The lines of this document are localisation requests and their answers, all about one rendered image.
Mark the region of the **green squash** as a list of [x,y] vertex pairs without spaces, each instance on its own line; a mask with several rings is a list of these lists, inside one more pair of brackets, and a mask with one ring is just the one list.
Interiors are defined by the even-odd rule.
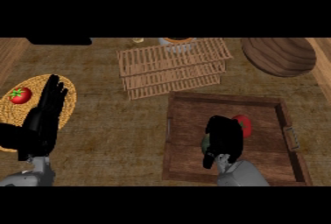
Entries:
[[204,135],[201,140],[201,153],[205,154],[210,147],[210,133]]

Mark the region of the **round woven placemat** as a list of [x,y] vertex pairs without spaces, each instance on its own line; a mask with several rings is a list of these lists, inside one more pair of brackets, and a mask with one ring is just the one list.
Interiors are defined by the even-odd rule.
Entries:
[[[10,123],[15,126],[20,126],[23,124],[23,120],[26,118],[26,114],[29,109],[37,106],[38,98],[44,89],[44,85],[47,83],[49,74],[43,74],[31,77],[17,83],[9,91],[0,97],[0,123]],[[75,104],[77,104],[77,90],[75,85],[71,80],[59,75],[59,81],[63,83],[63,88],[66,89],[66,97],[62,107],[62,112],[59,115],[59,124],[57,128],[62,129],[68,123],[69,117],[72,115]],[[28,88],[32,92],[31,99],[23,104],[13,104],[9,100],[9,96],[15,89]]]

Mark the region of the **black appliance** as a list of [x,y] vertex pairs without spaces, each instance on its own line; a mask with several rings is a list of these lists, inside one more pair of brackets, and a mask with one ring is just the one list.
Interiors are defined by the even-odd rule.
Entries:
[[28,38],[34,45],[59,45],[59,46],[88,46],[90,38]]

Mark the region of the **brown wooden tray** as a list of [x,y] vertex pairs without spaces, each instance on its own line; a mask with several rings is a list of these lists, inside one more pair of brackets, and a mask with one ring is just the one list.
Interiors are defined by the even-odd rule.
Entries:
[[162,175],[217,186],[310,186],[285,101],[173,92]]

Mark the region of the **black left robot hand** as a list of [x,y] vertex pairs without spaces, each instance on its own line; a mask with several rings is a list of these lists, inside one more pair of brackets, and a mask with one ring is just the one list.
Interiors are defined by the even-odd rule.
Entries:
[[38,104],[31,108],[23,125],[0,122],[0,146],[16,150],[17,160],[47,157],[56,146],[59,115],[68,89],[59,76],[49,76]]

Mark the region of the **red tomato with green stem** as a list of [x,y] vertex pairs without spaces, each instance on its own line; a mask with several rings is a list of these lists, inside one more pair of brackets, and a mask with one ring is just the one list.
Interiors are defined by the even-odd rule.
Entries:
[[13,104],[23,104],[29,101],[32,92],[26,87],[17,87],[9,94],[9,101]]

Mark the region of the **pale wooden panel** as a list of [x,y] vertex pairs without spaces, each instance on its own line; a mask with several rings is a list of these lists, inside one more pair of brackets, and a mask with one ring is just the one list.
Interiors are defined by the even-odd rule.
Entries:
[[315,49],[316,63],[312,71],[326,101],[331,104],[331,38],[307,38]]

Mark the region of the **brown wooden bowl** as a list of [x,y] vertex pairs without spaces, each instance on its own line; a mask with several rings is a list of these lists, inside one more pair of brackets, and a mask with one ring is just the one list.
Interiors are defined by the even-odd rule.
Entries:
[[278,77],[307,74],[316,66],[316,51],[304,38],[242,38],[242,53],[264,73]]

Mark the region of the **wooden tiered shelf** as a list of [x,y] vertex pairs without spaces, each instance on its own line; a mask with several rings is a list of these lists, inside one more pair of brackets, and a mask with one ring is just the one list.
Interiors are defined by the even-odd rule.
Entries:
[[116,55],[119,78],[131,100],[220,84],[226,60],[233,57],[223,38],[193,40],[190,50],[182,53],[153,45],[118,51]]

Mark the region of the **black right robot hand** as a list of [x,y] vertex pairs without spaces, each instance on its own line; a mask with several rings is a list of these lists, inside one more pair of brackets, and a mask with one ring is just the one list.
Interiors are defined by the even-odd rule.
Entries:
[[232,164],[244,151],[244,132],[239,123],[220,115],[210,118],[205,134],[210,133],[210,147],[202,158],[202,167],[213,168],[213,161],[220,154],[229,154]]

